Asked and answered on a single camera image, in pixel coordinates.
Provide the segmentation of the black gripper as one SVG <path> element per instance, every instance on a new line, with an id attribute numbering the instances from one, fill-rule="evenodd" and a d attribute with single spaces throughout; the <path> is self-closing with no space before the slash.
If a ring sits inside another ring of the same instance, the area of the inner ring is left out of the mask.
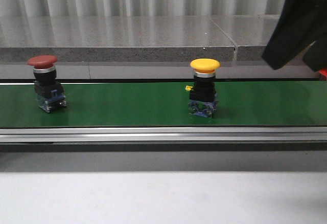
<path id="1" fill-rule="evenodd" d="M 315 72 L 326 69 L 324 33 L 326 0 L 285 0 L 262 58 L 270 67 L 278 70 L 314 42 L 303 56 L 303 62 Z"/>

